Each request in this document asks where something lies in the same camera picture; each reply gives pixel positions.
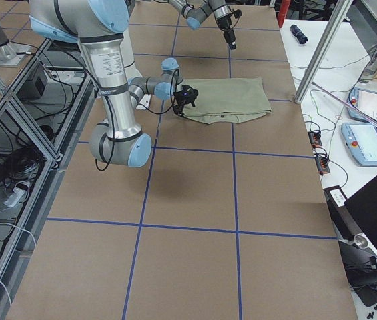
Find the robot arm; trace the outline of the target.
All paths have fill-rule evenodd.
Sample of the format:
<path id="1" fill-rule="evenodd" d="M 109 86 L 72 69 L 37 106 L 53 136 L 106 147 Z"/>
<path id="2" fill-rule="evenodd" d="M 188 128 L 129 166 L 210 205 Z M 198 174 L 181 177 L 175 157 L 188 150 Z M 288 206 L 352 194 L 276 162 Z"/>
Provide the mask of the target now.
<path id="1" fill-rule="evenodd" d="M 242 16 L 240 9 L 233 10 L 225 1 L 203 1 L 199 7 L 194 7 L 187 1 L 170 0 L 168 3 L 182 14 L 190 29 L 196 30 L 211 15 L 216 25 L 223 32 L 224 39 L 230 50 L 236 49 L 234 26 Z"/>
<path id="2" fill-rule="evenodd" d="M 173 108 L 182 111 L 194 104 L 198 91 L 183 83 L 174 58 L 162 62 L 159 77 L 127 78 L 121 44 L 131 8 L 127 1 L 30 1 L 29 15 L 34 32 L 78 45 L 102 96 L 107 117 L 97 124 L 89 142 L 96 161 L 142 167 L 152 146 L 134 116 L 143 96 L 174 99 Z"/>

